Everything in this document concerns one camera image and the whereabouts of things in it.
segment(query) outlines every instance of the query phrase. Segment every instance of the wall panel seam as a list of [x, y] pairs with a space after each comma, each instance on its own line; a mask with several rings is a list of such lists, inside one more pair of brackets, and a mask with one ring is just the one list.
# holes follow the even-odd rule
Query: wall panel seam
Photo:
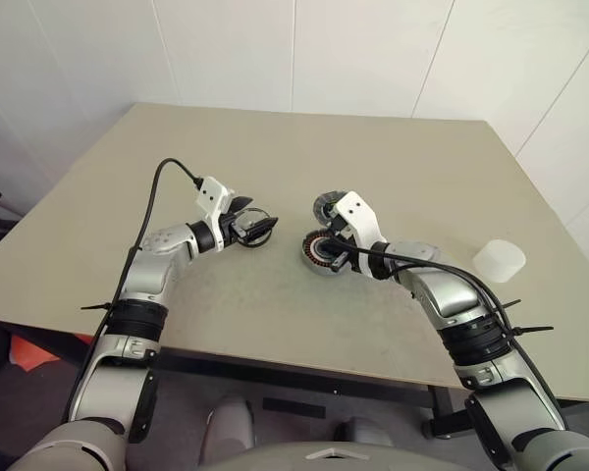
[[559, 93], [557, 93], [557, 96], [555, 96], [554, 100], [552, 100], [552, 103], [550, 103], [550, 105], [546, 109], [545, 113], [539, 119], [538, 123], [535, 125], [535, 127], [532, 129], [532, 131], [530, 131], [530, 134], [521, 143], [521, 146], [519, 147], [519, 149], [517, 149], [517, 151], [513, 153], [513, 155], [514, 155], [515, 158], [517, 158], [519, 156], [519, 153], [523, 150], [523, 148], [526, 146], [526, 144], [530, 141], [530, 139], [532, 138], [532, 136], [539, 129], [539, 127], [541, 126], [541, 124], [544, 122], [544, 120], [546, 119], [546, 117], [550, 114], [550, 112], [552, 111], [552, 109], [555, 107], [555, 105], [559, 101], [559, 98], [561, 98], [561, 95], [565, 92], [565, 90], [567, 89], [567, 86], [573, 80], [573, 78], [576, 76], [576, 73], [578, 72], [578, 70], [580, 69], [580, 67], [585, 62], [585, 60], [587, 59], [588, 56], [589, 56], [589, 48], [587, 49], [587, 52], [585, 52], [583, 54], [582, 58], [580, 59], [580, 61], [576, 65], [576, 67], [574, 68], [573, 72], [569, 75], [569, 77], [565, 81], [564, 85], [559, 90]]
[[153, 12], [155, 24], [157, 26], [159, 40], [161, 41], [162, 48], [164, 49], [164, 56], [166, 57], [166, 64], [168, 65], [168, 72], [170, 74], [170, 78], [173, 83], [173, 87], [175, 88], [175, 94], [177, 95], [177, 103], [181, 105], [181, 104], [183, 104], [183, 101], [181, 98], [181, 91], [179, 90], [179, 84], [177, 83], [177, 76], [175, 75], [172, 61], [170, 60], [170, 52], [168, 50], [168, 44], [166, 43], [166, 38], [164, 37], [164, 31], [161, 27], [161, 21], [159, 20], [159, 11], [157, 10], [157, 5], [155, 5], [155, 0], [150, 0], [150, 6], [151, 6], [151, 9]]
[[37, 12], [35, 10], [35, 7], [32, 5], [31, 0], [27, 0], [27, 3], [28, 3], [28, 7], [30, 8], [30, 12], [32, 13], [32, 16], [34, 17], [35, 22], [37, 23], [37, 27], [39, 28], [39, 32], [41, 32], [41, 36], [43, 37], [43, 40], [46, 43], [46, 47], [48, 48], [48, 52], [50, 52], [50, 55], [52, 56], [52, 59], [55, 62], [55, 65], [57, 66], [57, 70], [59, 71], [59, 75], [61, 76], [61, 80], [64, 82], [66, 89], [68, 90], [68, 93], [70, 93], [70, 96], [72, 97], [72, 100], [77, 104], [77, 106], [80, 109], [80, 112], [82, 113], [83, 116], [85, 116], [85, 119], [91, 125], [92, 124], [91, 117], [89, 116], [89, 114], [85, 110], [84, 106], [82, 106], [82, 103], [80, 103], [80, 100], [77, 99], [77, 96], [75, 95], [74, 91], [72, 90], [72, 87], [70, 86], [70, 81], [68, 80], [68, 77], [66, 76], [66, 73], [65, 73], [63, 67], [61, 67], [61, 62], [59, 61], [59, 56], [57, 56], [57, 52], [55, 51], [55, 48], [53, 47], [52, 43], [50, 42], [50, 38], [48, 37], [48, 34], [46, 33], [46, 29], [45, 29], [45, 27], [43, 27], [43, 23], [41, 22], [41, 18], [37, 15]]
[[412, 112], [410, 113], [410, 117], [414, 118], [414, 112], [416, 111], [416, 107], [419, 104], [419, 100], [421, 99], [421, 94], [425, 89], [425, 84], [430, 77], [430, 72], [432, 71], [432, 66], [434, 65], [434, 60], [436, 59], [436, 55], [439, 52], [439, 47], [441, 46], [441, 42], [443, 41], [443, 35], [445, 34], [445, 30], [448, 27], [448, 22], [450, 21], [450, 16], [452, 15], [452, 10], [454, 9], [455, 0], [452, 0], [452, 4], [450, 5], [450, 9], [448, 10], [448, 14], [445, 17], [445, 22], [443, 23], [443, 28], [441, 29], [441, 34], [439, 35], [439, 40], [436, 43], [436, 47], [434, 48], [434, 53], [432, 54], [432, 59], [430, 60], [430, 64], [428, 65], [428, 70], [425, 73], [425, 77], [423, 78], [423, 82], [421, 83], [421, 88], [419, 89], [419, 93], [416, 96], [416, 100], [414, 100], [414, 106], [412, 106]]
[[295, 109], [296, 2], [297, 0], [293, 0], [293, 45], [291, 47], [291, 112]]
[[583, 205], [582, 208], [580, 209], [580, 211], [577, 211], [574, 216], [569, 218], [569, 220], [564, 224], [565, 227], [566, 228], [569, 227], [569, 225], [571, 225], [578, 218], [578, 216], [580, 216], [582, 213], [584, 213], [587, 209], [589, 209], [589, 202], [587, 204]]
[[54, 185], [55, 184], [55, 179], [50, 174], [50, 172], [49, 172], [48, 168], [46, 167], [46, 165], [39, 158], [39, 156], [37, 156], [36, 153], [33, 152], [30, 149], [30, 147], [28, 147], [27, 142], [20, 135], [20, 133], [16, 130], [15, 126], [13, 126], [13, 123], [11, 123], [11, 120], [2, 111], [2, 108], [0, 108], [0, 118], [7, 125], [7, 128], [9, 129], [9, 131], [11, 132], [11, 134], [13, 135], [13, 137], [16, 139], [16, 141], [18, 142], [18, 144], [22, 147], [22, 149], [24, 150], [24, 152], [27, 154], [28, 159], [30, 160], [30, 163], [34, 167], [36, 167], [37, 169], [39, 169], [39, 171], [41, 172], [41, 175], [43, 175], [44, 178], [46, 178], [46, 180], [48, 181], [48, 183], [51, 186]]

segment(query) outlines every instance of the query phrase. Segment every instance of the black cable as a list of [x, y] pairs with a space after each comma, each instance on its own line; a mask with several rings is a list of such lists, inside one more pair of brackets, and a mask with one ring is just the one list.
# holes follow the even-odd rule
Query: black cable
[[[457, 277], [461, 278], [463, 281], [465, 281], [466, 283], [471, 285], [474, 289], [476, 289], [478, 296], [481, 298], [484, 306], [490, 311], [490, 313], [491, 314], [497, 313], [500, 315], [502, 323], [504, 324], [504, 332], [506, 333], [507, 337], [509, 338], [510, 343], [512, 344], [512, 346], [514, 346], [517, 349], [521, 358], [523, 358], [523, 360], [526, 362], [526, 364], [528, 365], [528, 368], [530, 369], [532, 374], [537, 378], [537, 381], [539, 382], [539, 384], [541, 385], [543, 390], [546, 392], [546, 395], [548, 396], [548, 398], [550, 399], [550, 401], [554, 405], [555, 409], [560, 414], [565, 429], [569, 430], [569, 426], [567, 424], [567, 421], [561, 411], [561, 406], [559, 405], [559, 402], [557, 401], [554, 394], [552, 393], [552, 390], [548, 386], [548, 383], [543, 378], [543, 376], [539, 372], [539, 369], [536, 367], [534, 362], [530, 359], [530, 356], [528, 355], [528, 353], [526, 353], [526, 351], [523, 349], [523, 347], [519, 344], [519, 342], [514, 337], [513, 327], [510, 324], [509, 316], [506, 312], [506, 309], [504, 308], [504, 306], [502, 305], [502, 303], [500, 302], [498, 297], [495, 295], [495, 293], [489, 287], [487, 287], [487, 285], [482, 280], [480, 280], [478, 277], [476, 277], [472, 273], [469, 273], [465, 270], [462, 270], [458, 267], [454, 267], [451, 265], [430, 262], [429, 260], [421, 260], [419, 258], [405, 257], [405, 256], [397, 255], [394, 253], [381, 252], [379, 250], [369, 250], [366, 248], [360, 248], [360, 247], [356, 247], [354, 245], [351, 245], [350, 243], [344, 242], [337, 237], [330, 238], [330, 241], [341, 246], [342, 248], [345, 248], [350, 251], [364, 253], [367, 255], [373, 255], [373, 256], [377, 256], [377, 257], [381, 257], [381, 258], [387, 258], [387, 259], [391, 259], [391, 260], [397, 260], [397, 261], [406, 263], [406, 265], [399, 266], [398, 268], [392, 270], [391, 274], [389, 275], [389, 278], [395, 277], [399, 272], [401, 272], [403, 270], [408, 270], [410, 268], [436, 268], [436, 269], [442, 270], [444, 272], [452, 273], [453, 275], [456, 275]], [[493, 302], [493, 304], [495, 306], [495, 311], [494, 311], [493, 307], [491, 306], [491, 302]]]
[[114, 297], [112, 298], [110, 303], [105, 303], [102, 306], [107, 308], [107, 312], [103, 316], [100, 324], [98, 325], [98, 329], [96, 329], [96, 333], [94, 334], [93, 339], [89, 344], [89, 348], [87, 349], [87, 354], [85, 355], [85, 359], [83, 360], [79, 371], [77, 372], [77, 377], [75, 379], [74, 384], [72, 385], [72, 389], [70, 390], [70, 396], [68, 397], [68, 402], [66, 404], [66, 408], [64, 410], [62, 423], [68, 422], [70, 416], [70, 406], [72, 405], [72, 401], [74, 399], [75, 393], [77, 392], [77, 388], [79, 387], [80, 380], [82, 379], [85, 368], [89, 364], [91, 360], [91, 356], [93, 355], [94, 349], [96, 344], [98, 343], [98, 339], [100, 339], [100, 335], [102, 334], [102, 330], [107, 325], [109, 321], [109, 316], [113, 311], [116, 303], [118, 302], [118, 298], [120, 297], [120, 293], [122, 292], [122, 287], [125, 285], [125, 281], [127, 280], [127, 275], [129, 274], [129, 269], [134, 262], [135, 255], [140, 250], [139, 245], [141, 244], [142, 239], [144, 238], [144, 234], [146, 233], [146, 229], [148, 228], [148, 222], [150, 221], [150, 215], [153, 211], [153, 205], [155, 204], [155, 196], [157, 195], [157, 185], [159, 184], [159, 177], [161, 175], [162, 170], [167, 164], [175, 164], [181, 170], [183, 170], [188, 177], [194, 182], [196, 189], [200, 189], [201, 185], [203, 184], [203, 179], [200, 177], [196, 177], [187, 167], [182, 164], [177, 159], [164, 159], [162, 160], [157, 169], [155, 170], [155, 175], [153, 176], [153, 183], [150, 186], [150, 194], [148, 195], [148, 204], [146, 205], [146, 211], [144, 212], [144, 218], [141, 222], [141, 226], [139, 227], [139, 232], [137, 233], [137, 237], [135, 238], [135, 242], [133, 246], [129, 249], [129, 253], [127, 254], [127, 259], [125, 260], [125, 266], [122, 269], [120, 274], [120, 279], [118, 280], [118, 285], [116, 286], [116, 291], [114, 292]]

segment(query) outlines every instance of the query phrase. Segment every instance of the white cup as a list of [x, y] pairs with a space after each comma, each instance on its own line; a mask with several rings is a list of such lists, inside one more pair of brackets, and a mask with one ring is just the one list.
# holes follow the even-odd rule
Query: white cup
[[473, 266], [487, 280], [505, 283], [526, 264], [526, 256], [519, 247], [498, 238], [489, 241], [475, 257]]

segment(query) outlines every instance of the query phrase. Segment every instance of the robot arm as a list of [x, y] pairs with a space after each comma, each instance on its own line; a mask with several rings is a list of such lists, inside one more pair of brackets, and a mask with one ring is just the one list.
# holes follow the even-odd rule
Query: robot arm
[[350, 266], [369, 278], [393, 279], [412, 292], [441, 336], [460, 381], [473, 391], [465, 405], [498, 468], [589, 469], [589, 439], [566, 429], [556, 400], [514, 338], [522, 330], [502, 322], [481, 282], [436, 263], [435, 247], [388, 243], [375, 213], [354, 191], [321, 195], [314, 213], [327, 229], [305, 238], [305, 262], [323, 275]]
[[200, 254], [234, 242], [260, 246], [277, 223], [265, 211], [247, 208], [251, 198], [234, 197], [211, 177], [195, 183], [202, 219], [156, 231], [141, 241], [117, 300], [106, 306], [108, 314], [78, 378], [66, 423], [12, 470], [120, 471], [125, 469], [127, 442], [146, 437], [157, 392], [152, 366], [177, 281]]

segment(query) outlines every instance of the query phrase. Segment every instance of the beige tabletop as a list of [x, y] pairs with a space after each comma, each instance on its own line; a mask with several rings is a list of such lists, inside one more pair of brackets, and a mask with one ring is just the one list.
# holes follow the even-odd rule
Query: beige tabletop
[[[153, 171], [176, 157], [278, 216], [273, 238], [197, 259], [162, 343], [368, 377], [457, 387], [452, 361], [401, 287], [303, 266], [314, 198], [354, 189], [388, 240], [423, 240], [471, 268], [492, 238], [526, 266], [492, 285], [521, 298], [520, 339], [556, 395], [589, 400], [589, 263], [483, 122], [278, 114], [139, 104], [0, 243], [0, 320], [91, 334], [141, 221]], [[164, 172], [151, 229], [198, 218], [195, 190]]]

